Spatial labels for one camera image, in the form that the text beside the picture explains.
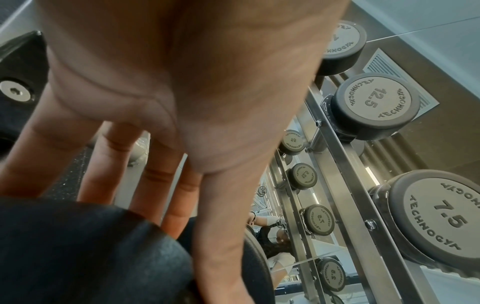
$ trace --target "person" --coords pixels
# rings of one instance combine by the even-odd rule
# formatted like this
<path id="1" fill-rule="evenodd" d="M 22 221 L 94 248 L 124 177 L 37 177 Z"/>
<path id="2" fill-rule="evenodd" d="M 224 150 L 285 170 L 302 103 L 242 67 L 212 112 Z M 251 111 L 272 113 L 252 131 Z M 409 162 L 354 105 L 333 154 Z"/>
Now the person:
<path id="1" fill-rule="evenodd" d="M 347 4 L 34 1 L 48 84 L 1 165 L 0 195 L 41 196 L 106 122 L 77 199 L 111 204 L 134 142 L 150 132 L 130 210 L 177 237 L 198 202 L 192 257 L 204 301 L 252 303 L 241 279 L 245 218 L 228 214 L 248 213 Z"/>
<path id="2" fill-rule="evenodd" d="M 277 216 L 257 216 L 253 211 L 248 216 L 249 225 L 260 226 L 256 239 L 263 249 L 271 270 L 273 288 L 276 288 L 292 270 L 295 263 L 288 231 Z"/>

